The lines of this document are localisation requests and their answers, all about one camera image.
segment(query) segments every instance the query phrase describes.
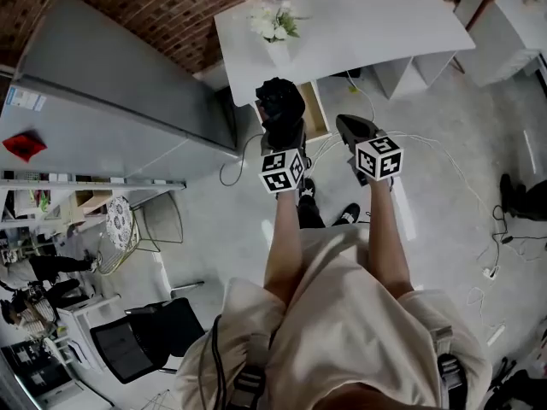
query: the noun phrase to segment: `label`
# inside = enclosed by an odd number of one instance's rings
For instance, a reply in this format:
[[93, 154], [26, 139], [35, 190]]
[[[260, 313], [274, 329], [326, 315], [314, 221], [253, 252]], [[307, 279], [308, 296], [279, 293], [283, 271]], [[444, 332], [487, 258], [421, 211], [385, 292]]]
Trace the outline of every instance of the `label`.
[[6, 97], [6, 104], [32, 111], [41, 111], [46, 100], [46, 96], [11, 86]]

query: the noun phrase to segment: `concrete floor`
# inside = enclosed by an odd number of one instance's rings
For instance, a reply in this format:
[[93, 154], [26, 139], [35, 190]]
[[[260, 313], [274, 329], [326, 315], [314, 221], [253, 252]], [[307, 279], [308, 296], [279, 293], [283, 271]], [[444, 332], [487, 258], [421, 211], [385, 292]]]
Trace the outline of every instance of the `concrete floor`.
[[[405, 149], [405, 162], [402, 187], [393, 196], [413, 283], [446, 290], [484, 344], [504, 322], [505, 332], [485, 349], [492, 362], [518, 351], [545, 316], [545, 241], [520, 244], [515, 240], [510, 244], [513, 249], [502, 246], [496, 280], [490, 281], [482, 272], [493, 267], [496, 259], [490, 235], [501, 226], [496, 227], [491, 211], [499, 203], [501, 174], [509, 172], [528, 187], [547, 179], [547, 99], [539, 82], [517, 75], [480, 89], [449, 67], [430, 90], [397, 101], [388, 101], [368, 72], [356, 83], [372, 98], [380, 127], [437, 139], [484, 202], [479, 203], [439, 145], [432, 143], [432, 149], [414, 139], [397, 138]], [[333, 130], [337, 114], [371, 118], [367, 100], [350, 92], [345, 79], [323, 79], [319, 87]], [[260, 131], [249, 110], [239, 110], [238, 119], [245, 129], [241, 141]], [[338, 140], [334, 137], [328, 144]], [[309, 155], [320, 145], [312, 143]], [[350, 202], [359, 202], [361, 219], [368, 219], [364, 214], [370, 208], [368, 189], [361, 189], [345, 164], [349, 157], [340, 143], [315, 166], [317, 202], [326, 222], [333, 221]], [[203, 326], [210, 326], [221, 307], [222, 285], [229, 278], [261, 283], [271, 241], [275, 199], [257, 176], [259, 138], [249, 144], [244, 165], [233, 187], [222, 186], [216, 173], [175, 193], [184, 225], [183, 244], [161, 243], [162, 252], [157, 255], [137, 251], [113, 276], [97, 280], [96, 285], [106, 294], [120, 293], [121, 307], [130, 308], [167, 299], [167, 280], [177, 286], [203, 279], [204, 287], [187, 297]], [[235, 179], [237, 172], [237, 165], [227, 167], [224, 180]], [[152, 236], [179, 238], [167, 197], [156, 199], [146, 211]], [[547, 234], [546, 223], [510, 218], [508, 223], [513, 236]], [[97, 233], [81, 237], [81, 242], [93, 243]], [[482, 319], [479, 292], [469, 293], [473, 287], [485, 292]], [[143, 407], [172, 381], [156, 372], [121, 386], [109, 372], [80, 375], [124, 409]], [[166, 401], [165, 406], [176, 408], [176, 402]]]

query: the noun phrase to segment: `drawer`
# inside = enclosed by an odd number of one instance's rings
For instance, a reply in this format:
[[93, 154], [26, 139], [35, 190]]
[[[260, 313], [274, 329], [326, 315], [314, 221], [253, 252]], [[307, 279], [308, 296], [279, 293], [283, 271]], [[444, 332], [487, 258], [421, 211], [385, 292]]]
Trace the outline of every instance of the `drawer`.
[[[297, 88], [306, 104], [306, 110], [303, 114], [306, 126], [306, 143], [330, 137], [332, 134], [326, 121], [325, 110], [321, 104], [317, 83], [312, 80], [311, 82], [297, 85]], [[262, 123], [265, 117], [258, 109], [257, 102], [253, 102], [251, 106], [255, 110], [256, 117]]]

